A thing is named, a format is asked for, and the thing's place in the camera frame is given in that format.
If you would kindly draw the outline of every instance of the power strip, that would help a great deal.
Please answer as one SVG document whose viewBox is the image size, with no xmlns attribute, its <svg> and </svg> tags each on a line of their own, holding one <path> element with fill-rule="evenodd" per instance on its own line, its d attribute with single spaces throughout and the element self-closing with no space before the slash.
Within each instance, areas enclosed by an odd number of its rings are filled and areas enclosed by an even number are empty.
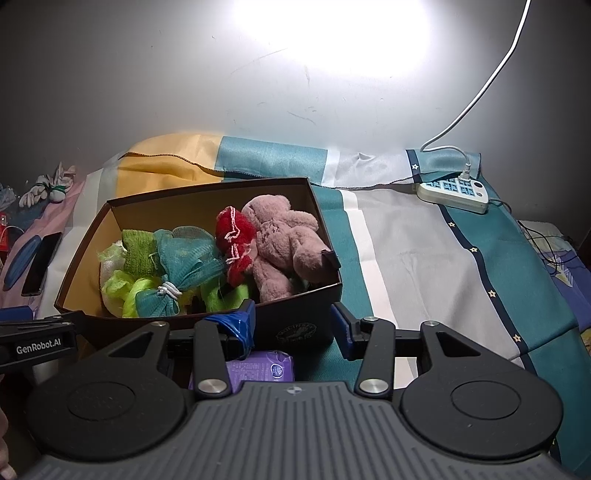
<svg viewBox="0 0 591 480">
<path fill-rule="evenodd" d="M 488 208 L 488 193 L 484 185 L 472 179 L 467 181 L 455 178 L 420 183 L 417 186 L 417 196 L 425 202 L 469 212 L 486 213 Z"/>
</svg>

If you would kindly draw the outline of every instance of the hand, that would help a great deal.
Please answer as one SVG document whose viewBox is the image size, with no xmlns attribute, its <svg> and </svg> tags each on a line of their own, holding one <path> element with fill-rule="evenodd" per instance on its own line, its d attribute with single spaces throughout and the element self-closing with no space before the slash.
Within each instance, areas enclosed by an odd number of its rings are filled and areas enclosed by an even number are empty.
<svg viewBox="0 0 591 480">
<path fill-rule="evenodd" d="M 4 378 L 4 375 L 0 375 L 0 381 Z M 17 473 L 13 468 L 8 465 L 8 445 L 4 441 L 4 435 L 8 430 L 8 419 L 5 413 L 0 410 L 0 476 L 4 480 L 14 480 L 17 477 Z"/>
</svg>

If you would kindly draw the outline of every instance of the striped fabric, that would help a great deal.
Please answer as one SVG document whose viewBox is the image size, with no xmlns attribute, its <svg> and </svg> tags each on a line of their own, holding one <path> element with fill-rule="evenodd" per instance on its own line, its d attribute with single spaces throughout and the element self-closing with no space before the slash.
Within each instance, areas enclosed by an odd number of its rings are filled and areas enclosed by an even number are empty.
<svg viewBox="0 0 591 480">
<path fill-rule="evenodd" d="M 480 155 L 472 154 L 479 176 Z M 403 329 L 425 320 L 451 326 L 551 383 L 565 406 L 553 455 L 591 473 L 591 359 L 573 313 L 505 209 L 485 215 L 420 201 L 410 184 L 461 171 L 461 156 L 415 151 L 369 155 L 234 137 L 173 134 L 116 155 L 88 175 L 72 228 L 48 272 L 39 316 L 53 301 L 94 215 L 113 197 L 249 177 L 305 176 L 315 184 L 340 258 L 342 301 L 357 317 L 376 315 Z M 486 184 L 491 196 L 496 193 Z M 301 380 L 352 383 L 359 362 L 333 344 L 297 358 Z M 397 359 L 395 383 L 416 375 Z"/>
</svg>

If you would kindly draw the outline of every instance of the pink teddy bear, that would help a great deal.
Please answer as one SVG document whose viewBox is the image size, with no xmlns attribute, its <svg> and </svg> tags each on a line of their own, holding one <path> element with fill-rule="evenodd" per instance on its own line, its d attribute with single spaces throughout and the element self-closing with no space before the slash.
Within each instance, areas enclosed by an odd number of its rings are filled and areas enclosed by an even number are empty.
<svg viewBox="0 0 591 480">
<path fill-rule="evenodd" d="M 284 272 L 295 273 L 311 283 L 336 280 L 335 268 L 324 259 L 330 249 L 316 231 L 318 221 L 307 212 L 291 210 L 283 195 L 260 195 L 242 209 L 256 229 L 252 275 L 261 301 L 295 295 L 297 289 Z"/>
</svg>

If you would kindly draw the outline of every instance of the black circular joint cover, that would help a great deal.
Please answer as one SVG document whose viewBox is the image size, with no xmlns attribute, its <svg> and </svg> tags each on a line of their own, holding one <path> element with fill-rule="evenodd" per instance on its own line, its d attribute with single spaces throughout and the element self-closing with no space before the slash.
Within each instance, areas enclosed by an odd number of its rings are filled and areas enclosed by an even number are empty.
<svg viewBox="0 0 591 480">
<path fill-rule="evenodd" d="M 28 399 L 31 433 L 46 449 L 74 460 L 118 460 L 162 442 L 180 424 L 185 403 L 172 380 L 134 359 L 89 360 Z"/>
<path fill-rule="evenodd" d="M 464 361 L 449 358 L 405 389 L 400 409 L 410 426 L 442 450 L 474 459 L 509 460 L 548 447 L 562 421 L 554 389 L 504 359 L 506 368 L 468 376 Z"/>
</svg>

